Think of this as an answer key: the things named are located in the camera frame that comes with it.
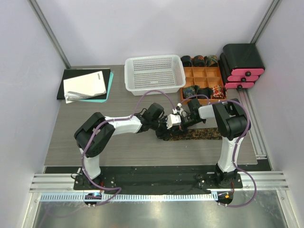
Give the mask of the black key-pattern tie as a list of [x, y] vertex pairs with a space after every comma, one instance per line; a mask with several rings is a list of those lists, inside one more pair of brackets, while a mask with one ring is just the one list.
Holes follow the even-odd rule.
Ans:
[[222, 136], [217, 128], [188, 129], [186, 134], [179, 134], [178, 130], [170, 134], [172, 135], [172, 139], [170, 141], [222, 140]]

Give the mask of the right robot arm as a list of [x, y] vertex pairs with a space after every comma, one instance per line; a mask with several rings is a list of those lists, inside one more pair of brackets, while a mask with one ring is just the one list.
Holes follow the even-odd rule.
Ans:
[[198, 99], [188, 102], [190, 113], [184, 116], [182, 103], [177, 104], [176, 110], [180, 115], [180, 124], [183, 127], [192, 126], [213, 118], [222, 138], [221, 154], [216, 163], [213, 174], [200, 174], [197, 176], [201, 189], [228, 189], [241, 188], [237, 165], [240, 145], [251, 127], [248, 111], [237, 100], [225, 100], [209, 103], [202, 106]]

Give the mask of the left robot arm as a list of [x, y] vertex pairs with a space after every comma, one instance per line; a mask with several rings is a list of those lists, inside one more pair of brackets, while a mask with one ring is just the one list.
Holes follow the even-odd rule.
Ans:
[[99, 155], [113, 136], [143, 133], [151, 129], [158, 138], [163, 139], [172, 130], [172, 125], [167, 121], [164, 108], [158, 103], [153, 103], [134, 115], [119, 118], [104, 116], [100, 112], [94, 113], [74, 134], [81, 151], [85, 185], [92, 190], [100, 186]]

